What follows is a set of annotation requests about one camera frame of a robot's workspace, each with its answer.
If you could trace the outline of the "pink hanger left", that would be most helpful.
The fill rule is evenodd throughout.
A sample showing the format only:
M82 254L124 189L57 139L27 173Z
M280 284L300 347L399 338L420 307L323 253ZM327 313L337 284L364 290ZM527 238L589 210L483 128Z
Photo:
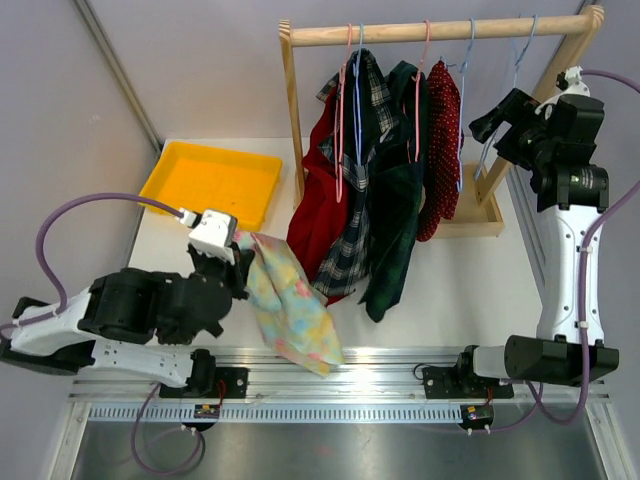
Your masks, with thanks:
M344 101L345 101L345 83L346 83L346 71L349 58L351 56L352 41L353 41L353 26L351 23L347 26L347 51L345 61L340 67L339 82L337 87L337 100L335 110L335 123L334 123L334 170L336 175L335 181L335 193L336 202L341 203L343 198L343 158L344 158Z

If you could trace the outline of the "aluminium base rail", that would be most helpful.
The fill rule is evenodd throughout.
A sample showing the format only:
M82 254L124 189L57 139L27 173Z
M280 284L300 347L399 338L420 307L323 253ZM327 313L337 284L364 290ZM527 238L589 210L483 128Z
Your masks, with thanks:
M511 397L502 386L475 399L433 397L441 381L423 378L422 371L454 364L455 348L349 348L345 364L326 377L265 349L216 347L213 354L219 366L248 372L246 379L226 381L222 400L163 398L153 393L153 381L114 372L81 374L67 400L92 420L185 423L452 424L466 405L514 405L526 412L533 402L528 387L518 384Z

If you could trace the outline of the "blue hanger with dotted skirt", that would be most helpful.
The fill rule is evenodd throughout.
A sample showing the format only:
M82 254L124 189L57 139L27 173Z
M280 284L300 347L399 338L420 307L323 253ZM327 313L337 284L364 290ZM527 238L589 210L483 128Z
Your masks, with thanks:
M463 147L463 120L464 120L464 110L465 110L465 91L466 91L466 77L467 71L469 68L469 62L472 55L472 49L474 46L475 38L476 38L476 22L473 17L469 18L470 23L470 31L471 37L469 43L466 48L466 53L463 61L460 64L457 63L449 63L444 56L440 57L440 60L444 63L445 68L454 68L460 75L460 105L459 105L459 118L458 118L458 137L457 137L457 146L456 146L456 159L458 166L458 179L456 181L456 189L458 193L461 193L464 189L464 164L461 159L461 151Z

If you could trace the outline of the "yellow plastic tray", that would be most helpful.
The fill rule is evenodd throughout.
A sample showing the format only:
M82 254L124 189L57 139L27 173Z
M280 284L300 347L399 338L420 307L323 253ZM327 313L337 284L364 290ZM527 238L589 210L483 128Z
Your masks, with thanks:
M243 230L261 229L279 182L282 161L193 143L168 143L140 195L175 209L215 209Z

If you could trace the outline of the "pastel floral skirt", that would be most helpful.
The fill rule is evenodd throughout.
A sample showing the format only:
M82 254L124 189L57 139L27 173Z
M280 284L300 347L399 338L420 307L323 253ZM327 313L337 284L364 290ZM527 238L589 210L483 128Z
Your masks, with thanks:
M319 376L343 364L327 299L309 283L287 242L243 230L234 241L254 255L246 289L265 345Z

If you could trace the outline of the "wooden clothes rack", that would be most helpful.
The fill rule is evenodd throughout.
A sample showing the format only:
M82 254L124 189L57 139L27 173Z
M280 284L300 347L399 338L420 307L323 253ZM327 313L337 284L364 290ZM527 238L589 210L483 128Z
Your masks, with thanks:
M562 36L554 56L544 75L539 80L534 97L544 99L552 92L554 74L578 65L582 56L600 30L605 18L601 6L586 6L580 13L570 16L531 17L512 19L447 21L421 24L388 24L363 27L317 27L294 28L287 20L279 23L279 40L287 88L292 140L296 166L296 196L305 192L304 167L300 163L302 136L295 73L294 51L302 47L326 47L353 43L355 35L361 35L365 43L410 43L418 40L426 44L444 40L465 40L473 43L483 39ZM454 69L460 70L457 78ZM464 93L466 90L465 64L448 64L439 60L429 73L435 87L432 98L436 101L437 122L435 133L445 138L445 143L436 148L440 163L436 173L439 177L451 174L461 181L463 189L457 194L446 194L438 189L437 199L428 203L427 217L419 229L418 238L475 238L496 237L504 229L504 221L495 191L509 171L506 161L498 159L491 167L483 162L455 166L454 153L463 145Z

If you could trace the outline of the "navy white plaid skirt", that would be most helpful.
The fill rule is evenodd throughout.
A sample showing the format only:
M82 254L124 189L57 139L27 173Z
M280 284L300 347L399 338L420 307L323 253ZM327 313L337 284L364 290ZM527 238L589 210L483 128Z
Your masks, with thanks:
M362 165L356 164L353 120L353 73L356 52L347 64L344 101L343 193L349 190L347 224L322 261L314 287L327 297L346 296L369 271L370 173L378 154L399 138L399 114L377 60L363 48L360 65L362 102ZM320 143L320 150L334 164L334 129Z

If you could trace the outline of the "dark green plaid skirt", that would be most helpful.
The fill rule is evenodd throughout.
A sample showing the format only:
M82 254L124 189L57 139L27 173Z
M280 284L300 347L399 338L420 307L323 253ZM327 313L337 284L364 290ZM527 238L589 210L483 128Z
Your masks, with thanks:
M406 61L386 77L399 114L399 138L373 163L369 193L369 280L360 303L379 323L400 302L422 205L428 133L425 76Z

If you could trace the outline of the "red polka dot skirt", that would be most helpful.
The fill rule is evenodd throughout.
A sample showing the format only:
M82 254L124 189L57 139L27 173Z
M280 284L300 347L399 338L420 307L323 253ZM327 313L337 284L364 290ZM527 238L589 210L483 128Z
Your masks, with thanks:
M426 242L442 220L452 220L459 193L456 146L460 92L449 69L439 60L426 79L428 133L423 188L424 204L418 215L416 240Z

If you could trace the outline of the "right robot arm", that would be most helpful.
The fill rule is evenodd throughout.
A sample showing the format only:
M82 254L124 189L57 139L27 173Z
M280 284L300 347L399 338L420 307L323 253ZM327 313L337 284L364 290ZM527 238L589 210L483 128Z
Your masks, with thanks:
M603 102L585 87L570 87L545 102L514 88L471 122L479 142L508 124L497 153L531 174L545 228L543 308L533 337L470 345L450 367L423 367L428 399L508 399L515 382L583 387L617 369L619 352L605 345L597 295L609 176L591 158L603 120Z

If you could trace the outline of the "blue hanger with plaid skirt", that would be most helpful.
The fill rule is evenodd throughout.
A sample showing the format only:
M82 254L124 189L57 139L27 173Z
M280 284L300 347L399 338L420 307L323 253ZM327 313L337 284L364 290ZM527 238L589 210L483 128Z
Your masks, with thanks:
M358 166L362 165L362 102L361 102L361 89L360 89L360 65L362 59L362 50L364 44L364 25L359 25L359 43L356 52L356 58L352 65L353 73L353 120L354 120L354 142L355 142L355 158Z

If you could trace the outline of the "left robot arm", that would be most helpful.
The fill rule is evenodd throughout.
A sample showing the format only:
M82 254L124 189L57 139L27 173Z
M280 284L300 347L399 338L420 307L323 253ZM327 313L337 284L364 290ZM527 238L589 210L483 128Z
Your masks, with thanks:
M56 376L83 369L121 371L160 383L165 398L220 396L223 381L206 349L161 353L161 345L190 346L202 331L219 337L236 300L249 297L246 283L253 250L231 246L232 261L190 247L194 265L178 273L124 268L95 280L71 298L63 312L23 297L14 311L14 332L1 339L2 362Z

